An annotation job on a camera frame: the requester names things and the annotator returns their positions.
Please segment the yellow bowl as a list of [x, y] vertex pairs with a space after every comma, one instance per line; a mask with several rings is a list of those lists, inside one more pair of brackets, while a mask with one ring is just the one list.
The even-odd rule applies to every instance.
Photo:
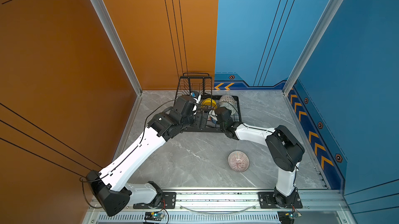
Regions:
[[201, 108], [207, 111], [217, 109], [217, 102], [212, 98], [206, 98], [201, 102]]

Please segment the black white patterned bowl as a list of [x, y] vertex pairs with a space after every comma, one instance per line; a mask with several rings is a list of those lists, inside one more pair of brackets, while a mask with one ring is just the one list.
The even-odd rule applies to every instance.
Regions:
[[219, 104], [222, 104], [222, 103], [228, 103], [228, 104], [234, 105], [235, 99], [231, 95], [223, 95], [219, 99]]

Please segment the pink striped bowl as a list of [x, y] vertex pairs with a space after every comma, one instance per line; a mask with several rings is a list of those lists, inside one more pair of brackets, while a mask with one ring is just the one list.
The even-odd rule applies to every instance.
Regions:
[[250, 161], [248, 156], [242, 151], [233, 151], [228, 156], [229, 167], [238, 173], [248, 170]]

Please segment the blue white floral bowl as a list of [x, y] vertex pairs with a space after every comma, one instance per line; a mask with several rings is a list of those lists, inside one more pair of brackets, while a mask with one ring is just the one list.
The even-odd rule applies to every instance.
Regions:
[[209, 120], [210, 120], [212, 123], [218, 125], [218, 120], [217, 120], [217, 117], [216, 117], [215, 115], [209, 115]]

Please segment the green white patterned bowl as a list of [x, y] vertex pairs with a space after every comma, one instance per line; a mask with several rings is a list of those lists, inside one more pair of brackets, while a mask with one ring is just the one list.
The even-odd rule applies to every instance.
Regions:
[[230, 110], [230, 111], [232, 112], [232, 113], [231, 113], [232, 115], [238, 114], [237, 108], [236, 108], [236, 106], [235, 106], [234, 104], [225, 102], [225, 103], [224, 103], [224, 106], [225, 106], [228, 110]]

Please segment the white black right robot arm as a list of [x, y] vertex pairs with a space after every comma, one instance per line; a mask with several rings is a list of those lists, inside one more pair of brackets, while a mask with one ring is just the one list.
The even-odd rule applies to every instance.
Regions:
[[261, 128], [235, 122], [231, 118], [231, 110], [225, 107], [216, 110], [216, 117], [220, 129], [227, 137], [251, 141], [269, 149], [278, 167], [273, 203], [279, 208], [303, 208], [295, 181], [305, 150], [288, 128], [283, 125]]

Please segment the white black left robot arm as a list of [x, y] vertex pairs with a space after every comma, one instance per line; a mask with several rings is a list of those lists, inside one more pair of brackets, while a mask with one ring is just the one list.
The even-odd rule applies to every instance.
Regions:
[[167, 141], [195, 122], [199, 92], [177, 97], [174, 105], [163, 111], [155, 109], [145, 119], [142, 134], [111, 164], [87, 174], [87, 183], [97, 201], [110, 217], [132, 204], [157, 208], [162, 204], [162, 189], [154, 182], [128, 183], [142, 163]]

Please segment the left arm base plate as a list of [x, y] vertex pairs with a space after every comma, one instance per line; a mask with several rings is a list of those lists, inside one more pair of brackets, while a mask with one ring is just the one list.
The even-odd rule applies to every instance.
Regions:
[[162, 197], [160, 198], [159, 203], [157, 204], [134, 204], [134, 209], [162, 209], [165, 208], [167, 210], [174, 209], [176, 207], [176, 192], [163, 192]]

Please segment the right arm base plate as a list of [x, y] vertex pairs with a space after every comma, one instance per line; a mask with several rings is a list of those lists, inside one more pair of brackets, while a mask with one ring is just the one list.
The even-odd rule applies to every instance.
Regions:
[[288, 197], [275, 192], [259, 192], [258, 193], [259, 204], [262, 209], [272, 208], [292, 208], [301, 209], [303, 208], [301, 198], [297, 191], [294, 191]]

